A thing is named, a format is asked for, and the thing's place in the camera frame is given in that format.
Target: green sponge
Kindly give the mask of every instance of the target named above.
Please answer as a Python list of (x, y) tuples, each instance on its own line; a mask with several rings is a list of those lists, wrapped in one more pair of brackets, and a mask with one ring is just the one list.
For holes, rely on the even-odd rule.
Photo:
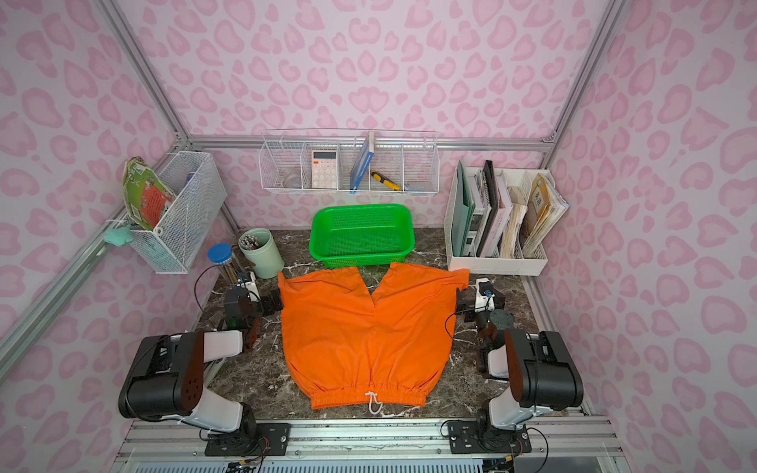
[(131, 226), (122, 226), (117, 229), (108, 229), (105, 232), (105, 243), (114, 244), (117, 247), (122, 247), (125, 244), (131, 243), (134, 237), (132, 236)]

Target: marble table surface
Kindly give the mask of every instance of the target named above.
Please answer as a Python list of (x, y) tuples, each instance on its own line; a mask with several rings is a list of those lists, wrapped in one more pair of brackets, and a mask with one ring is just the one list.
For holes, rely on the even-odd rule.
[[(273, 231), (285, 264), (286, 278), (294, 278), (309, 272), (324, 269), (308, 250), (310, 230)], [(415, 250), (405, 258), (405, 263), (422, 264), (435, 268), (447, 268), (442, 229), (415, 229)], [(388, 271), (388, 265), (362, 266), (359, 271), (369, 291), (378, 287)], [(470, 285), (481, 275), (470, 277)], [(505, 294), (505, 309), (516, 318), (516, 327), (530, 332), (538, 331), (519, 276), (487, 275), (494, 287)], [(277, 285), (276, 278), (258, 279), (258, 288), (263, 294)], [(223, 318), (223, 280), (206, 305), (198, 329), (212, 330)], [(473, 301), (475, 292), (465, 290), (463, 296)], [(226, 360), (209, 388), (230, 400), (250, 404), (257, 419), (352, 419), (371, 418), (367, 404), (340, 406), (312, 410), (310, 398), (292, 381), (284, 359), (280, 313), (261, 321), (260, 337), (250, 353), (243, 353)], [(474, 323), (464, 323), (457, 317), (455, 340), (450, 360), (435, 389), (428, 395), (424, 407), (384, 405), (379, 417), (461, 417), (471, 416), (492, 397), (501, 394), (507, 387), (504, 381), (487, 380), (477, 372), (478, 342)]]

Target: pink leopard print wallpaper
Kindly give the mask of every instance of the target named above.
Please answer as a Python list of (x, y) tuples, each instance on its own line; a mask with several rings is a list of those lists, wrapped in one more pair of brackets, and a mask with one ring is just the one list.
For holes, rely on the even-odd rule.
[(173, 142), (86, 0), (0, 6), (0, 338)]
[[(109, 471), (131, 425), (117, 399), (139, 343), (195, 326), (205, 253), (231, 237), (218, 218), (186, 275), (157, 275), (131, 247), (111, 250), (0, 385), (0, 471)], [(200, 302), (217, 277), (199, 281)]]
[(226, 203), (244, 228), (310, 228), (318, 210), (335, 205), (402, 204), (413, 215), (415, 226), (442, 226), (457, 161), (484, 166), (491, 159), (495, 167), (535, 168), (541, 153), (532, 152), (451, 152), (441, 151), (439, 193), (433, 196), (360, 194), (271, 194), (260, 184), (256, 149), (205, 150), (213, 154), (221, 179), (229, 193)]
[(121, 2), (194, 134), (549, 134), (605, 2)]
[(636, 0), (540, 277), (636, 473), (757, 470), (757, 2)]

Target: pen holder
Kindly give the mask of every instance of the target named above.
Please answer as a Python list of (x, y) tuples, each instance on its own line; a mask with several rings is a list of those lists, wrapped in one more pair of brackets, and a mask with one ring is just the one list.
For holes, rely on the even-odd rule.
[(255, 275), (261, 279), (268, 279), (276, 277), (279, 271), (284, 269), (284, 260), (282, 260), (279, 249), (276, 246), (276, 242), (273, 240), (273, 235), (266, 229), (252, 229), (245, 232), (241, 237), (254, 236), (262, 245), (256, 250), (245, 250), (242, 247), (239, 249), (245, 255), (245, 258), (252, 261), (255, 266), (252, 270), (255, 271)]

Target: white desk organizer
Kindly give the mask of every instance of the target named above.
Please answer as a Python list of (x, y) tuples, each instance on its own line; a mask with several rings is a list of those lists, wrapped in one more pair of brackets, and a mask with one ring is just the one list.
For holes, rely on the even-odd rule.
[[(357, 190), (350, 190), (350, 172), (357, 161), (368, 130), (267, 130), (260, 149), (260, 181), (271, 192), (293, 193), (391, 193), (433, 195), (439, 192), (439, 150), (437, 133), (375, 131), (375, 154)], [(336, 189), (312, 188), (310, 154), (335, 151)], [(370, 176), (378, 171), (399, 185), (392, 191)]]
[[(190, 173), (194, 175), (187, 182)], [(186, 274), (221, 210), (226, 190), (210, 153), (180, 151), (158, 175), (176, 193), (176, 200), (155, 229), (132, 230), (131, 245), (156, 273)]]
[[(475, 175), (477, 169), (466, 167), (466, 174)], [(517, 170), (501, 169), (494, 170), (495, 176), (503, 176), (509, 187), (517, 187), (524, 197), (531, 194), (531, 183), (537, 174), (544, 174), (554, 184), (552, 173), (548, 170)], [(450, 200), (447, 202), (447, 212), (444, 214), (444, 246), (447, 250), (447, 268), (450, 271), (456, 269), (469, 269), (475, 274), (508, 274), (521, 276), (538, 276), (547, 265), (547, 255), (544, 248), (539, 245), (535, 258), (525, 259), (521, 252), (520, 244), (516, 245), (515, 258), (474, 258), (455, 257), (452, 255), (452, 217), (455, 213), (455, 196), (457, 194), (457, 173), (453, 176)]]

